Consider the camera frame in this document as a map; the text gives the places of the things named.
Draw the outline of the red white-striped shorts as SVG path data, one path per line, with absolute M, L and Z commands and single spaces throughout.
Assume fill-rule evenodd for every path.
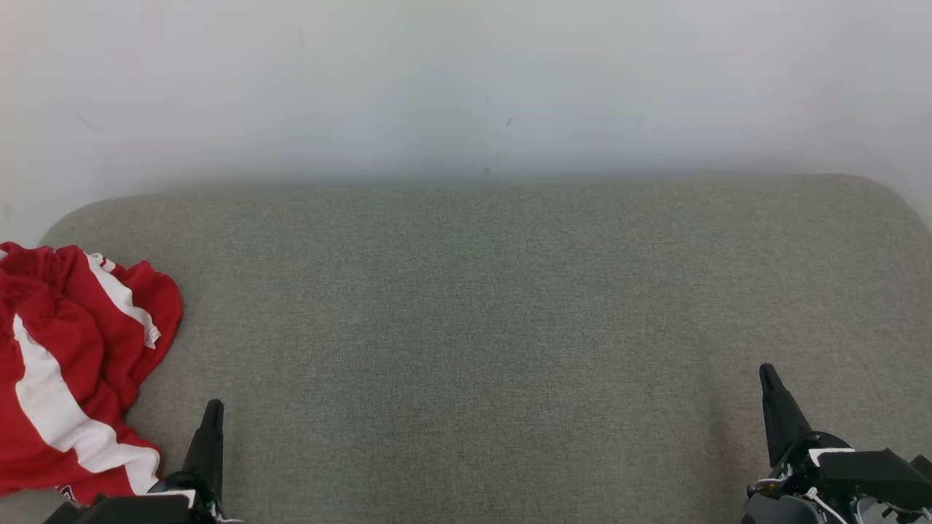
M 125 415 L 163 351 L 104 325 L 52 290 L 0 306 L 0 496 L 55 488 L 86 504 L 157 483 L 159 448 Z

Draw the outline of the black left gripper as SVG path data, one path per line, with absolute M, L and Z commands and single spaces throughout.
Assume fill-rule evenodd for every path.
M 89 505 L 61 504 L 44 524 L 242 524 L 222 508 L 224 404 L 208 402 L 182 472 L 142 495 L 99 495 Z

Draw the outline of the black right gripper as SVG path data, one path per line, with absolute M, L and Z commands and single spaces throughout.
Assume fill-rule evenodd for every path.
M 771 477 L 743 524 L 932 524 L 932 483 L 894 451 L 854 450 L 812 427 L 771 364 L 759 366 Z

